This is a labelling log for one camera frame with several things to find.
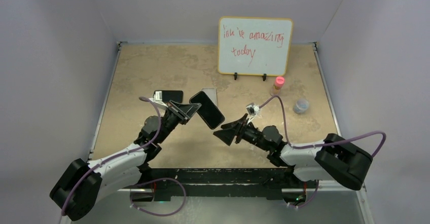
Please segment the black phone without case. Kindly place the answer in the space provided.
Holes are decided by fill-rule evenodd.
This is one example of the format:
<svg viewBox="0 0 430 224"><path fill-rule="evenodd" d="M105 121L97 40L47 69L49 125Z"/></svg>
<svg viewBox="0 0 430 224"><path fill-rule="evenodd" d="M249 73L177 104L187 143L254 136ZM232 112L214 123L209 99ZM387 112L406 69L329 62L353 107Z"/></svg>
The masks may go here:
<svg viewBox="0 0 430 224"><path fill-rule="evenodd" d="M197 110L197 114L201 117L209 129L213 130L224 122L225 116L205 92L200 91L196 93L189 99L189 103L201 104L201 107Z"/></svg>

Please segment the white phone case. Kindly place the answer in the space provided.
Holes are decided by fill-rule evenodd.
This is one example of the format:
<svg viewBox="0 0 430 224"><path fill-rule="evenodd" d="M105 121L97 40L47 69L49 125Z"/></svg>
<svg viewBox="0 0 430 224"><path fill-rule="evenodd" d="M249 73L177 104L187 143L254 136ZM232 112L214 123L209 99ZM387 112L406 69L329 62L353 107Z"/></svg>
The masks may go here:
<svg viewBox="0 0 430 224"><path fill-rule="evenodd" d="M201 91L207 96L207 99L202 103L202 105L213 104L215 107L218 107L217 90L215 87L202 88Z"/></svg>

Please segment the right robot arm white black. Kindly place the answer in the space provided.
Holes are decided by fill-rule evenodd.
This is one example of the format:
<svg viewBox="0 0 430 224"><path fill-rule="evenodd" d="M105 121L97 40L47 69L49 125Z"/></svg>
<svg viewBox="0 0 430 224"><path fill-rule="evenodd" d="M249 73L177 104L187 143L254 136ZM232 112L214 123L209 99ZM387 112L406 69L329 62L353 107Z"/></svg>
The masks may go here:
<svg viewBox="0 0 430 224"><path fill-rule="evenodd" d="M271 164L291 168L284 179L292 187L304 181L334 180L358 191L373 162L371 154L335 133L329 133L320 141L288 145L276 126L259 130L247 121L246 115L222 125L213 134L226 145L244 140L268 152Z"/></svg>

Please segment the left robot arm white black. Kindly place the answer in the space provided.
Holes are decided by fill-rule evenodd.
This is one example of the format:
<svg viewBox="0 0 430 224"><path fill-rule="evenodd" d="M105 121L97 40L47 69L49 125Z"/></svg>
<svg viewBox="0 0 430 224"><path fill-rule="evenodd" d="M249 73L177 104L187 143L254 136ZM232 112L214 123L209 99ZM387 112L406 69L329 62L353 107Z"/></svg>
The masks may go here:
<svg viewBox="0 0 430 224"><path fill-rule="evenodd" d="M50 191L49 197L60 207L62 216L79 220L98 201L117 190L132 185L147 187L151 174L142 168L161 152L160 144L177 125L185 125L202 106L201 103L169 101L161 115L159 104L143 96L139 99L150 103L157 114L145 120L137 139L99 160L85 162L78 158L72 161Z"/></svg>

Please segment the pink capped small bottle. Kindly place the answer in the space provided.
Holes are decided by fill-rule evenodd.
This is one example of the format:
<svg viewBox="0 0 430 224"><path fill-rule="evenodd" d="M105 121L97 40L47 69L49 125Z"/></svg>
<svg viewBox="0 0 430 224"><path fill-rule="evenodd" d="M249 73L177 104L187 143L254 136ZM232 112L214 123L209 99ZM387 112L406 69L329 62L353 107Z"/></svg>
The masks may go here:
<svg viewBox="0 0 430 224"><path fill-rule="evenodd" d="M279 95L282 87L285 84L285 78L282 76L278 76L275 78L274 83L270 89L270 95Z"/></svg>

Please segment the clear round lid container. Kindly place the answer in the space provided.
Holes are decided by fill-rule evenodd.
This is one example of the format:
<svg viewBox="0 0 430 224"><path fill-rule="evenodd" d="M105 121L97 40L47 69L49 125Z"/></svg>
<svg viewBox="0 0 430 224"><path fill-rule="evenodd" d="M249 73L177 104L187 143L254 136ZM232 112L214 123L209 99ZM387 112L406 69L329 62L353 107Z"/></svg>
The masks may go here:
<svg viewBox="0 0 430 224"><path fill-rule="evenodd" d="M309 109L309 102L305 98L300 98L293 106L293 112L296 114L303 114Z"/></svg>

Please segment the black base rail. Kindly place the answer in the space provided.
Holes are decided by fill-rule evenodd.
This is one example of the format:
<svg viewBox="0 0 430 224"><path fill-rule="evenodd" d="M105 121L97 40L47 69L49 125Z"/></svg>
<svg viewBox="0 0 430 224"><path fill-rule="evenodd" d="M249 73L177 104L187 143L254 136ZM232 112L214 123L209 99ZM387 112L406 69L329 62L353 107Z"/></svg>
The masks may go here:
<svg viewBox="0 0 430 224"><path fill-rule="evenodd" d="M290 168L150 168L140 170L138 183L155 191L155 201L171 197L258 197L295 202L316 181L303 182Z"/></svg>

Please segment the white board yellow frame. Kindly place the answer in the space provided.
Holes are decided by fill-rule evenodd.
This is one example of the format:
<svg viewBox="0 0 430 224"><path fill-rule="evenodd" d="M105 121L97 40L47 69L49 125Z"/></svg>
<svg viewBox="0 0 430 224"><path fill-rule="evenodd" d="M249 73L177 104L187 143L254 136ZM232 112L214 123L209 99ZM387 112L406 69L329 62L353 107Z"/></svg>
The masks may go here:
<svg viewBox="0 0 430 224"><path fill-rule="evenodd" d="M219 19L218 72L276 77L286 73L294 23L289 18Z"/></svg>

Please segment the aluminium frame rail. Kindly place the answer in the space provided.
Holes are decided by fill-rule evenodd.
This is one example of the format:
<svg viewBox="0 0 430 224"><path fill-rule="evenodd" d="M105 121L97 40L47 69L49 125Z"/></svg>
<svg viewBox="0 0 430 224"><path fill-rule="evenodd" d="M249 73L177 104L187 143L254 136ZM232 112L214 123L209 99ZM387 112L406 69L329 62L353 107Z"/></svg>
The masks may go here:
<svg viewBox="0 0 430 224"><path fill-rule="evenodd" d="M172 197L245 197L281 200L301 208L322 190L361 191L363 183L336 174L335 180L311 177L300 180L298 170L287 168L133 168L112 183L90 174L76 190L66 208L65 220L77 221L87 215L101 199L120 191L137 202L170 201Z"/></svg>

